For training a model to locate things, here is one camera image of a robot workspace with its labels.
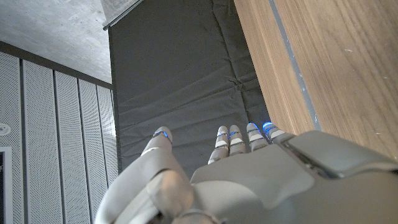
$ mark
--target robot finger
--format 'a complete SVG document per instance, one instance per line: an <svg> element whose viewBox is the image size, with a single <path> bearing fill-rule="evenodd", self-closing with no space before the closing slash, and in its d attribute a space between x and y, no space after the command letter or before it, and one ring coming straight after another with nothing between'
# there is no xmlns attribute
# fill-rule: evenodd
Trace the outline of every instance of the robot finger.
<svg viewBox="0 0 398 224"><path fill-rule="evenodd" d="M172 152L173 137L169 128L160 127L155 131L152 139L148 142L141 155L155 149L162 149Z"/></svg>
<svg viewBox="0 0 398 224"><path fill-rule="evenodd" d="M281 140L291 138L294 136L293 134L285 133L284 131L280 130L277 126L275 126L271 122L267 122L264 125L262 125L262 130L264 131L264 134L266 135L268 142L271 144L280 143Z"/></svg>
<svg viewBox="0 0 398 224"><path fill-rule="evenodd" d="M241 130L236 125L229 128L229 156L246 152L246 147L242 140Z"/></svg>
<svg viewBox="0 0 398 224"><path fill-rule="evenodd" d="M248 131L248 137L249 137L251 151L255 151L257 149L267 146L267 141L264 139L264 137L260 133L260 130L256 124L249 123L246 126L246 129Z"/></svg>
<svg viewBox="0 0 398 224"><path fill-rule="evenodd" d="M216 146L213 153L211 153L208 164L211 164L215 161L225 158L228 155L229 155L228 129L226 128L226 126L221 126L220 128L218 128Z"/></svg>

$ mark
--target white acoustic panel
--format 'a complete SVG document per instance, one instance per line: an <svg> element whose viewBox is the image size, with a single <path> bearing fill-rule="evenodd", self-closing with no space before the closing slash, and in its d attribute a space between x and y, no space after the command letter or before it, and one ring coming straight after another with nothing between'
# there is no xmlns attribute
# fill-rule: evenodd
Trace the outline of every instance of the white acoustic panel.
<svg viewBox="0 0 398 224"><path fill-rule="evenodd" d="M21 135L21 81L19 58L0 52L0 123L11 132L0 136L0 146L12 147L13 223L24 223Z"/></svg>
<svg viewBox="0 0 398 224"><path fill-rule="evenodd" d="M83 80L79 80L79 86L90 208L91 216L94 220L108 186L106 182L96 86Z"/></svg>
<svg viewBox="0 0 398 224"><path fill-rule="evenodd" d="M97 86L99 113L101 115L102 135L105 152L105 165L108 184L111 185L118 177L118 159L116 152L116 131L114 127L111 91Z"/></svg>
<svg viewBox="0 0 398 224"><path fill-rule="evenodd" d="M28 223L62 223L52 70L24 61Z"/></svg>
<svg viewBox="0 0 398 224"><path fill-rule="evenodd" d="M89 223L90 211L77 79L55 72L66 223Z"/></svg>
<svg viewBox="0 0 398 224"><path fill-rule="evenodd" d="M12 147L0 147L1 154L1 173L2 173L2 215L0 223L13 223L12 217Z"/></svg>

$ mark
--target wooden panel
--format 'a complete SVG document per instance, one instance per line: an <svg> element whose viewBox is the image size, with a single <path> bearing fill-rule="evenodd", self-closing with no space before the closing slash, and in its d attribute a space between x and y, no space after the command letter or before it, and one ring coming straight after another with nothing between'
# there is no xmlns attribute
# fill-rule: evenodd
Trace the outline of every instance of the wooden panel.
<svg viewBox="0 0 398 224"><path fill-rule="evenodd" d="M268 1L234 1L271 121L294 134L313 129Z"/></svg>
<svg viewBox="0 0 398 224"><path fill-rule="evenodd" d="M323 131L397 159L396 1L275 2Z"/></svg>

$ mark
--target concrete ceiling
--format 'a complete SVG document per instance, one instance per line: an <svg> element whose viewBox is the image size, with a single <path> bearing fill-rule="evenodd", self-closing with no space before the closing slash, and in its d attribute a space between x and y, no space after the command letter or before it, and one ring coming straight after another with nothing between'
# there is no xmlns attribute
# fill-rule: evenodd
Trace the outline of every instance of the concrete ceiling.
<svg viewBox="0 0 398 224"><path fill-rule="evenodd" d="M0 0L0 40L111 83L100 0Z"/></svg>

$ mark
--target robotic hand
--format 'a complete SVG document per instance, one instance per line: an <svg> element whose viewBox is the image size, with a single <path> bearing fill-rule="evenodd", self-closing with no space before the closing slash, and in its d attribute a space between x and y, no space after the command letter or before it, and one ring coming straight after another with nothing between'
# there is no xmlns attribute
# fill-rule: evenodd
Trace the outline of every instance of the robotic hand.
<svg viewBox="0 0 398 224"><path fill-rule="evenodd" d="M319 131L294 136L272 123L218 130L191 180L159 128L112 183L95 223L397 223L398 164Z"/></svg>

